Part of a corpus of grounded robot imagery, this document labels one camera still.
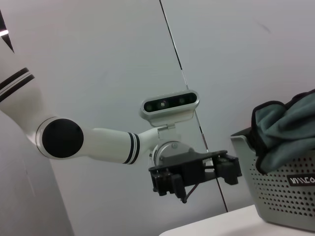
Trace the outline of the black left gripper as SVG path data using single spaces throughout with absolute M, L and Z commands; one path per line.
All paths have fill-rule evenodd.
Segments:
M 189 150 L 166 158 L 166 163 L 151 167 L 153 191 L 160 196 L 168 192 L 184 200 L 187 196 L 185 186 L 195 185 L 213 180 L 217 177 L 224 179 L 229 185 L 239 183 L 242 176 L 239 159 L 227 154 L 226 150 L 208 153 L 198 153 Z

